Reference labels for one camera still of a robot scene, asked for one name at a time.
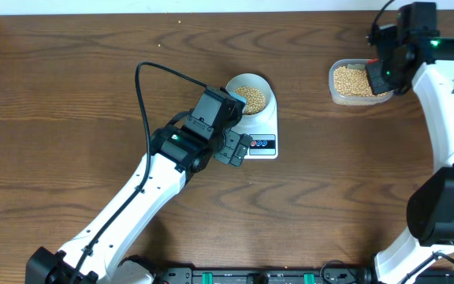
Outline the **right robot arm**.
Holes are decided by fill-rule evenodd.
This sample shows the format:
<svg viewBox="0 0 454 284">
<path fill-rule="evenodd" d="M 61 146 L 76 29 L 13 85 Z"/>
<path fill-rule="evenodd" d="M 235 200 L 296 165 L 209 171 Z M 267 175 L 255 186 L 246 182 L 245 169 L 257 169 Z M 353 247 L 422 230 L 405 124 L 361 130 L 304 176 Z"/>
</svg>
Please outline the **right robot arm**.
<svg viewBox="0 0 454 284">
<path fill-rule="evenodd" d="M 407 226 L 374 257 L 370 283 L 413 283 L 454 253 L 454 39 L 437 28 L 437 5 L 399 8 L 396 23 L 374 22 L 367 37 L 378 57 L 366 66 L 375 95 L 413 91 L 433 149 L 434 173 L 407 202 Z"/>
</svg>

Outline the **red plastic measuring scoop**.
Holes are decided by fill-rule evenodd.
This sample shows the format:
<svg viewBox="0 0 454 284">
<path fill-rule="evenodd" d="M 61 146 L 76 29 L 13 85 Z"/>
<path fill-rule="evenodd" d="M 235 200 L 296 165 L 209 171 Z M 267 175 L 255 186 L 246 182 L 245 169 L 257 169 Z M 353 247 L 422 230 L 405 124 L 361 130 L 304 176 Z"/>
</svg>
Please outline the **red plastic measuring scoop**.
<svg viewBox="0 0 454 284">
<path fill-rule="evenodd" d="M 376 58 L 376 59 L 371 59 L 371 60 L 368 61 L 367 64 L 373 64 L 373 63 L 375 63 L 375 62 L 379 62 L 379 59 L 378 59 L 378 58 Z"/>
</svg>

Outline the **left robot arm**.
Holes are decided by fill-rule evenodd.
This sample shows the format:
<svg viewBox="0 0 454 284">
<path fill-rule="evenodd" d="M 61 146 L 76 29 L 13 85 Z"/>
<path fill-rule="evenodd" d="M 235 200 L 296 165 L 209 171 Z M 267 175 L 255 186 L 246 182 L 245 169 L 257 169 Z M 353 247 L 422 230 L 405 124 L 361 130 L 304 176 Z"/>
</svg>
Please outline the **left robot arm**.
<svg viewBox="0 0 454 284">
<path fill-rule="evenodd" d="M 56 252 L 39 248 L 27 283 L 151 283 L 155 276 L 125 253 L 158 211 L 204 170 L 210 159 L 240 166 L 252 138 L 233 131 L 246 99 L 207 87 L 195 108 L 154 131 L 147 153 L 99 215 Z"/>
</svg>

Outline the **light blue round bowl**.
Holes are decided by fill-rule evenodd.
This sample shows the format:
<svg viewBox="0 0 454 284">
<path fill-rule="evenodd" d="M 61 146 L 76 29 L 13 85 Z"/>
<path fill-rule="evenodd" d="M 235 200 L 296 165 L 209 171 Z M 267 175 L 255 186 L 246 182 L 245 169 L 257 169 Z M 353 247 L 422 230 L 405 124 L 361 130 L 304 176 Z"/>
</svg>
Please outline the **light blue round bowl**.
<svg viewBox="0 0 454 284">
<path fill-rule="evenodd" d="M 250 86 L 253 88 L 257 88 L 266 97 L 266 107 L 263 109 L 263 111 L 261 111 L 258 114 L 246 115 L 246 116 L 262 117 L 262 116 L 269 116 L 272 114 L 272 112 L 274 110 L 275 99 L 273 98 L 273 92 L 272 92 L 268 82 L 264 78 L 262 78 L 259 75 L 254 74 L 254 73 L 243 73 L 243 74 L 235 76 L 233 79 L 231 79 L 231 81 L 227 83 L 226 89 L 229 92 L 232 92 L 234 95 L 237 95 L 234 92 L 234 90 L 241 86 Z"/>
</svg>

